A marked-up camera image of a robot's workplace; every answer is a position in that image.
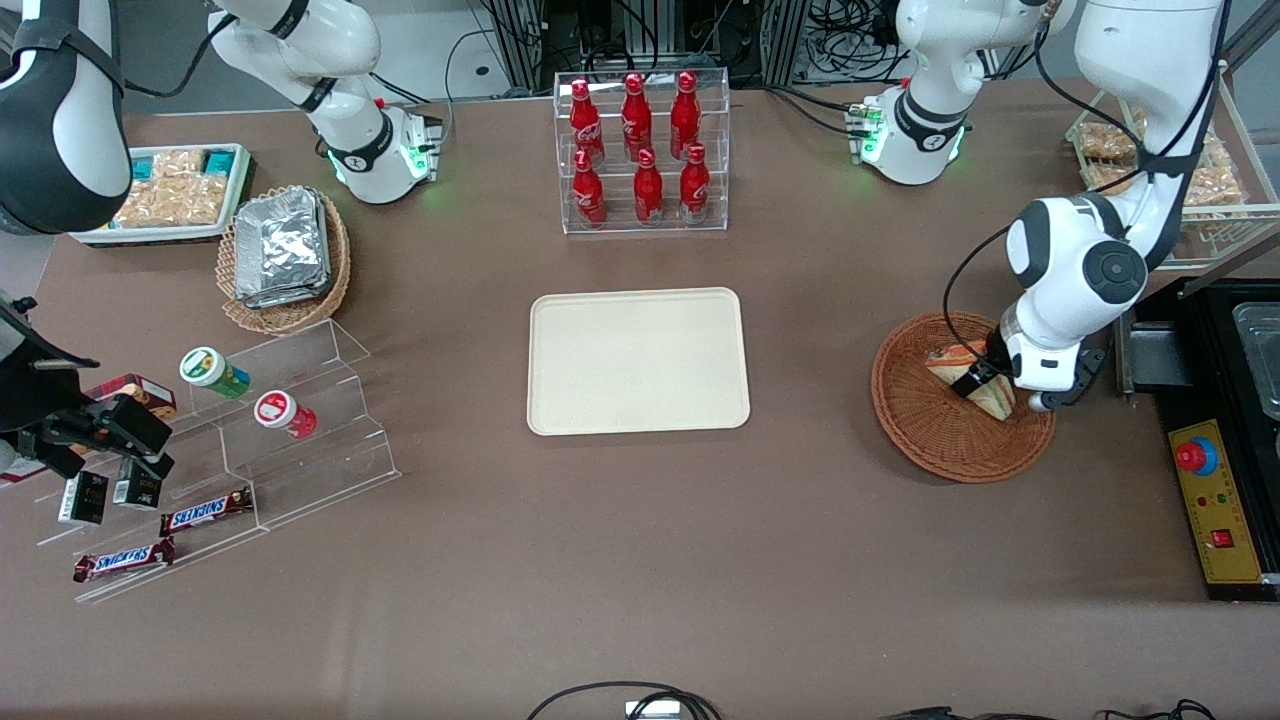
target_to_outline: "acrylic bottle rack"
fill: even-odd
[[[351,366],[367,356],[369,351],[333,320],[228,355],[228,361],[250,374],[250,391],[237,400],[224,400],[188,386],[191,413],[170,423],[174,433],[165,451],[173,456],[174,469],[164,480],[156,511],[111,505],[109,492],[101,525],[64,525],[58,523],[61,479],[51,473],[33,478],[50,488],[50,495],[36,501],[37,544],[65,565],[68,591],[76,601],[115,597],[398,478],[387,432],[369,415],[360,377]],[[252,405],[268,389],[287,391],[314,410],[319,419],[315,433],[296,441],[284,430],[260,425]],[[115,456],[99,454],[84,469],[114,480],[118,465]],[[56,486],[49,478],[56,479]],[[86,584],[72,582],[72,570],[82,555],[154,543],[159,541],[161,512],[175,512],[246,486],[253,492],[253,510],[175,533],[177,559],[172,566],[157,565]]]
[[[622,140],[622,101],[626,99],[623,79],[628,70],[590,73],[557,73],[552,96],[556,113],[556,163],[559,169],[561,222],[566,234],[607,234],[618,232],[671,233],[673,231],[723,231],[728,227],[728,70],[726,68],[690,69],[698,76],[698,104],[701,119],[698,140],[707,146],[707,169],[710,184],[707,193],[707,219],[698,225],[686,225],[680,219],[680,172],[684,160],[671,155],[671,105],[676,99],[676,76],[680,69],[639,70],[648,74],[645,97],[653,110],[653,149],[662,173],[663,213],[657,227],[641,225],[635,213],[636,164],[631,161]],[[591,101],[600,113],[604,135],[604,167],[595,168],[604,186],[608,219],[604,227],[593,229],[577,211],[573,197],[573,127],[570,111],[573,99],[570,83],[585,77],[591,87]]]

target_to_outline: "snickers logo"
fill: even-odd
[[[147,557],[151,557],[150,544],[136,547],[133,550],[125,550],[124,552],[116,552],[114,555],[104,555],[102,557],[97,559],[97,562],[93,564],[93,571],[100,573],[102,570],[114,570],[116,568],[124,568],[125,565],[142,562]]]
[[[227,509],[227,498],[219,497],[218,500],[210,500],[202,505],[195,507],[188,507],[179,512],[175,512],[173,520],[169,521],[169,528],[180,528],[183,525],[189,525],[192,523],[198,523],[210,515],[218,515]]]

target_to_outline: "red emergency stop button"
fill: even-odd
[[[1178,461],[1178,466],[1188,473],[1194,473],[1208,462],[1208,455],[1204,448],[1194,442],[1184,442],[1178,446],[1174,451],[1174,460]]]
[[[1193,437],[1174,448],[1174,462],[1188,473],[1211,475],[1217,470],[1217,448],[1208,438]]]

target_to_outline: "coca-cola bottle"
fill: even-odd
[[[653,110],[644,96],[644,76],[627,73],[627,99],[622,101],[622,138],[632,163],[640,161],[640,150],[653,145]]]
[[[698,142],[698,122],[703,109],[698,106],[698,76],[689,70],[676,78],[676,101],[671,105],[671,156],[684,160],[689,146]]]
[[[680,173],[680,219],[689,225],[707,219],[707,186],[712,174],[707,172],[707,147],[701,142],[689,146],[689,163]]]
[[[640,168],[636,169],[636,219],[646,228],[662,223],[662,176],[658,173],[658,156],[653,147],[643,147],[639,152]]]
[[[586,150],[573,154],[573,200],[577,201],[577,211],[586,220],[593,231],[604,227],[604,220],[609,217],[609,210],[604,205],[604,184],[600,176],[591,168],[591,156]]]
[[[591,165],[604,167],[604,135],[600,132],[600,113],[591,102],[591,88],[584,77],[575,79],[570,87],[573,109],[568,113],[568,124],[573,127],[573,142],[579,150],[586,150]]]

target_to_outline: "brown tablecloth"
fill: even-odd
[[[861,92],[849,94],[858,97]],[[835,133],[735,94],[731,229],[566,240],[545,101],[457,108],[440,182],[392,206],[346,195],[298,113],[134,118],[133,145],[236,141],[255,188],[310,183],[351,229],[338,320],[404,477],[97,606],[0,492],[5,717],[512,719],[563,687],[675,683],[727,717],[1164,708],[1280,714],[1276,609],[1203,600],[1148,402],[1100,387],[1025,475],[941,482],[888,442],[868,373],[900,322],[1030,199],[1078,188],[1075,111],[1032,82],[983,91],[937,182],[850,165]],[[36,322],[177,386],[196,345],[262,338],[219,311],[214,247],[59,241]],[[553,439],[525,425],[541,295],[727,286],[753,416],[730,432]],[[955,307],[1018,293],[998,246]],[[636,693],[548,717],[618,717]]]

